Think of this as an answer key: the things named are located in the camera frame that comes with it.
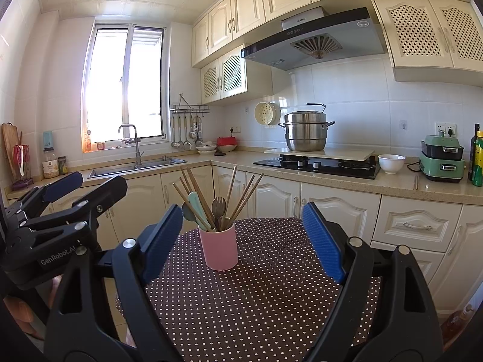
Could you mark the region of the person's left hand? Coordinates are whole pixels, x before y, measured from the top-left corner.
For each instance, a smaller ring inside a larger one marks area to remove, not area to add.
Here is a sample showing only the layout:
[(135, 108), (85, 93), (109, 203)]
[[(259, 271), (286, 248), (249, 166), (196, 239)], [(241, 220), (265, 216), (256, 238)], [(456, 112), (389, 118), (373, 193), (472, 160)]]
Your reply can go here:
[[(49, 308), (53, 306), (56, 292), (61, 280), (62, 276), (59, 275), (39, 286), (41, 289), (41, 296)], [(12, 317), (24, 333), (29, 335), (31, 338), (36, 338), (41, 341), (44, 340), (45, 329), (41, 329), (38, 324), (32, 325), (32, 323), (35, 322), (35, 314), (26, 302), (18, 299), (17, 297), (5, 297), (3, 301)]]

